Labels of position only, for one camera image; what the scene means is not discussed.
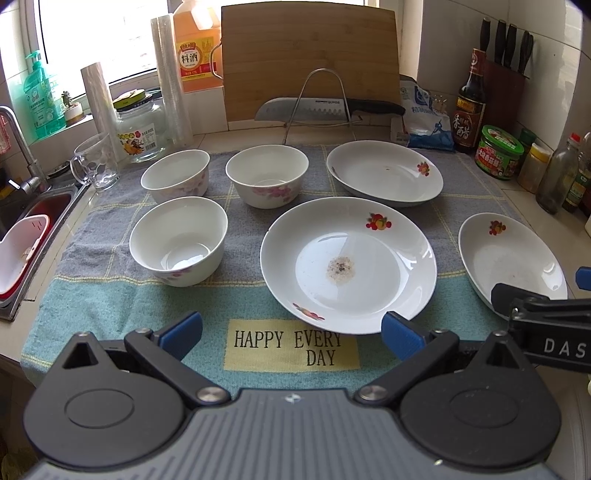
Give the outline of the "white plate with stain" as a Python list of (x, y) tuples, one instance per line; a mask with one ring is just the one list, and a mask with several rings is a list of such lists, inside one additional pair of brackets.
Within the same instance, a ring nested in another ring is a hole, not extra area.
[(353, 197), (304, 202), (263, 237), (260, 270), (276, 301), (331, 332), (377, 334), (384, 314), (412, 320), (436, 289), (433, 247), (407, 216)]

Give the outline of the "white bowl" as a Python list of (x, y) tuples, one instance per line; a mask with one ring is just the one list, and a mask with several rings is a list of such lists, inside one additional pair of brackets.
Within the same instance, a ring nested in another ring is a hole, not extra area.
[(204, 282), (221, 265), (228, 215), (214, 200), (165, 201), (141, 217), (129, 238), (134, 261), (177, 288)]
[(225, 165), (225, 174), (243, 202), (269, 210), (297, 198), (309, 166), (308, 156), (297, 148), (260, 145), (233, 155)]
[(169, 154), (151, 165), (140, 185), (157, 203), (186, 196), (204, 196), (209, 184), (211, 155), (190, 149)]

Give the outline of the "white floral plate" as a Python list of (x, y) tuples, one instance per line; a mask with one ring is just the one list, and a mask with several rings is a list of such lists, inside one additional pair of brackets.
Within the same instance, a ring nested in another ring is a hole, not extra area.
[(398, 144), (352, 141), (327, 156), (329, 174), (356, 197), (393, 208), (421, 205), (437, 198), (444, 180), (437, 166), (424, 155)]
[(566, 300), (568, 286), (550, 248), (519, 221), (497, 213), (478, 213), (460, 227), (458, 246), (469, 282), (492, 308), (491, 292), (508, 284), (551, 300)]

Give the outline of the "grey teal kitchen mat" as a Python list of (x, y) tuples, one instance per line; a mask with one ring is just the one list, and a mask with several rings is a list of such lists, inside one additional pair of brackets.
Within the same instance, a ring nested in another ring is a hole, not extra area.
[[(430, 152), (444, 178), (434, 201), (406, 210), (434, 248), (438, 282), (419, 316), (427, 328), (448, 326), (481, 340), (501, 326), (473, 291), (457, 249), (460, 226), (481, 212), (516, 217), (498, 182), (463, 154)], [(225, 174), (228, 154), (209, 164), (207, 196), (228, 213), (221, 265), (197, 286), (174, 288), (132, 259), (129, 235), (154, 205), (128, 170), (101, 194), (65, 248), (40, 302), (21, 353), (29, 381), (39, 384), (71, 336), (92, 332), (121, 339), (131, 330), (157, 330), (189, 311), (204, 321), (200, 342), (185, 363), (229, 391), (240, 388), (346, 388), (356, 390), (394, 366), (377, 335), (342, 336), (311, 330), (276, 302), (259, 269), (259, 249), (276, 211), (250, 208)]]

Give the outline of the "clear bottle red cap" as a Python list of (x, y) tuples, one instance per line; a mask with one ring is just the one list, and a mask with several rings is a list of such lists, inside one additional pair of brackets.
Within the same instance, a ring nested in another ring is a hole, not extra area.
[(572, 133), (566, 146), (553, 153), (536, 193), (538, 205), (555, 215), (566, 199), (578, 172), (578, 155), (581, 137)]

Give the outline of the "yellow lid spice jar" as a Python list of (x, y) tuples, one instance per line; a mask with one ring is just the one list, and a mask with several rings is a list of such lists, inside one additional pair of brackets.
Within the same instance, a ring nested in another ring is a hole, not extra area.
[(535, 194), (547, 169), (552, 151), (534, 142), (518, 175), (518, 184)]

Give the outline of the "green lid sauce jar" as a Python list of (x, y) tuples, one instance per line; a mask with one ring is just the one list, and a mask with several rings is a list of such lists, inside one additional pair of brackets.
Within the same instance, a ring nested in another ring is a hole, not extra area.
[(510, 180), (524, 153), (524, 146), (505, 130), (485, 125), (475, 155), (476, 165), (488, 175)]

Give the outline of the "white blue salt bag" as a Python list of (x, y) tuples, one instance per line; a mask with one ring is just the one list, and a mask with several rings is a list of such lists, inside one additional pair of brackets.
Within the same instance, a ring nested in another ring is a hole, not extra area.
[(415, 79), (400, 80), (405, 113), (391, 118), (391, 140), (409, 148), (454, 151), (454, 141), (444, 97), (432, 95)]

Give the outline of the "dark vinegar bottle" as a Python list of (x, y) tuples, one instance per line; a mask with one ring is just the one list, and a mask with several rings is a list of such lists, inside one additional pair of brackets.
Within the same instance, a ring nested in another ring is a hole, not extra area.
[(457, 150), (472, 151), (477, 143), (486, 107), (484, 67), (486, 53), (472, 51), (467, 82), (459, 90), (456, 108), (451, 119), (452, 136)]

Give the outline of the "clear glass mug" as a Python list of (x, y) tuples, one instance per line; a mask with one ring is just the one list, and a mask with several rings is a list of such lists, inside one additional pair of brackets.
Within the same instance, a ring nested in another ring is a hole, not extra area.
[(73, 177), (82, 185), (106, 191), (119, 180), (114, 148), (108, 133), (98, 133), (78, 145), (69, 161)]

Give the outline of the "glass jar black lid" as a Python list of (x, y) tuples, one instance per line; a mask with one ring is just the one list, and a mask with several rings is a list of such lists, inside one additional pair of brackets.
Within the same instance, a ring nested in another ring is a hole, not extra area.
[(117, 139), (132, 163), (159, 160), (171, 140), (159, 89), (134, 89), (113, 101)]

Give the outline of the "small potted plant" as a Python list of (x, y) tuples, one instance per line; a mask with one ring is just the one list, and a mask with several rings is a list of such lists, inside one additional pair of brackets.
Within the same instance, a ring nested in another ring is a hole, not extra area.
[(82, 105), (79, 102), (74, 102), (67, 91), (62, 92), (61, 99), (64, 106), (64, 119), (67, 127), (70, 127), (85, 118)]

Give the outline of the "green dish soap bottle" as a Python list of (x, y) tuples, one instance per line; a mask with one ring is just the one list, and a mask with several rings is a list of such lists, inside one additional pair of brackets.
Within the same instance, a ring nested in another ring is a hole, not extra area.
[(57, 83), (47, 73), (40, 51), (33, 51), (26, 59), (31, 61), (31, 72), (24, 81), (23, 90), (36, 139), (41, 140), (65, 128), (65, 109)]

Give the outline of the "orange cooking wine jug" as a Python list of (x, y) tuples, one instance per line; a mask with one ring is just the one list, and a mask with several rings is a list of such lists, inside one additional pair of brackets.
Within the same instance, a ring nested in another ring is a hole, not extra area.
[(182, 1), (172, 15), (175, 53), (184, 93), (222, 86), (221, 6)]

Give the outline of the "bamboo cutting board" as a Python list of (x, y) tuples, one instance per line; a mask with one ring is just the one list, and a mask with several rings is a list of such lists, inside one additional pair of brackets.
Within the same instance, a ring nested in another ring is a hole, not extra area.
[(276, 97), (346, 95), (399, 103), (394, 12), (332, 2), (224, 6), (221, 56), (226, 119), (252, 120)]

